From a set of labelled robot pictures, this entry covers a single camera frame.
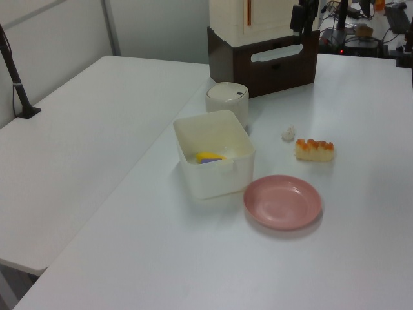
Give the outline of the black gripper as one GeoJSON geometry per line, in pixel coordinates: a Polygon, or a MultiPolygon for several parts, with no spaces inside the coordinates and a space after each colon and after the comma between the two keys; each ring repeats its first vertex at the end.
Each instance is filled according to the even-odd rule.
{"type": "Polygon", "coordinates": [[[293,32],[301,33],[304,23],[304,34],[310,35],[312,33],[314,15],[318,15],[319,0],[299,0],[298,5],[294,5],[292,9],[292,17],[290,21],[290,29],[293,32]],[[304,10],[308,15],[304,22],[304,10]]]}

